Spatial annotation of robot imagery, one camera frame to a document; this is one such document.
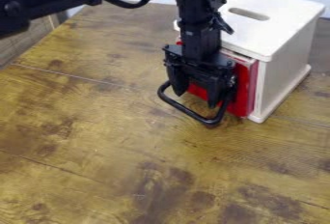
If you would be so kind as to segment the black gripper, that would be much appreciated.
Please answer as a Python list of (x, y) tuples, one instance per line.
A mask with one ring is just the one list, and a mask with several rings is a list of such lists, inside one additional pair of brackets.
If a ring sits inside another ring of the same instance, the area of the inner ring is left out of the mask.
[(232, 100), (237, 82), (233, 61), (220, 53), (220, 31), (213, 28), (178, 29), (177, 44), (164, 47), (164, 66), (173, 93), (180, 97), (189, 86), (205, 89), (206, 105)]

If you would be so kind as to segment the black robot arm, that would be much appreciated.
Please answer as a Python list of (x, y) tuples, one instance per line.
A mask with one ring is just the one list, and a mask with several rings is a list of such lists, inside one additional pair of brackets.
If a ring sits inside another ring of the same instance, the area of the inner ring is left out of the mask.
[[(136, 9), (150, 0), (0, 0), (0, 39), (29, 27), (33, 19), (70, 8), (104, 2), (125, 9)], [(164, 65), (168, 85), (182, 95), (192, 84), (205, 90), (209, 107), (231, 100), (235, 84), (233, 67), (220, 58), (220, 33), (232, 33), (219, 8), (227, 0), (174, 0), (178, 9), (178, 45), (164, 47)]]

